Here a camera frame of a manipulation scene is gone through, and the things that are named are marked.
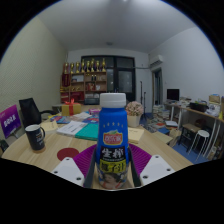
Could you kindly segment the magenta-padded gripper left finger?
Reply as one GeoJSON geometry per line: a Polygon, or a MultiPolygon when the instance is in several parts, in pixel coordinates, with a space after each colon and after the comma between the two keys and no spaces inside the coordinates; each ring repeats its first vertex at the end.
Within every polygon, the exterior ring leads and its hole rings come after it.
{"type": "Polygon", "coordinates": [[[52,174],[84,188],[91,188],[95,168],[96,146],[90,146],[74,158],[65,157],[52,174]]]}

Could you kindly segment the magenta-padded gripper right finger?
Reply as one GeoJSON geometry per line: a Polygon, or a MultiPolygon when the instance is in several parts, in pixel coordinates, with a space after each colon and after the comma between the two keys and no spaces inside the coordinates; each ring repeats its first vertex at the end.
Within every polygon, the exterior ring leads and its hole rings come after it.
{"type": "Polygon", "coordinates": [[[175,172],[160,155],[150,155],[133,144],[129,145],[129,158],[135,187],[148,185],[175,172]]]}

